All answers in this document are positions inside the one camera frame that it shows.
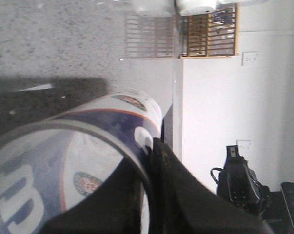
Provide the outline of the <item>black own left gripper finger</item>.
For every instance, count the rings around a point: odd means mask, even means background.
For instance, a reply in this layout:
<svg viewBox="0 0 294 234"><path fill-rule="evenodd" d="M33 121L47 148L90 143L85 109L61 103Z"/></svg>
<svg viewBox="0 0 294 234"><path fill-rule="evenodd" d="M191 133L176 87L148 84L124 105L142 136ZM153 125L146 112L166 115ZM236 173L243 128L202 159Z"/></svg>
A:
<svg viewBox="0 0 294 234"><path fill-rule="evenodd" d="M43 234L138 234L142 185L151 234L270 234L270 226L204 187L160 139L154 139L149 171L123 159L81 203L47 221Z"/></svg>

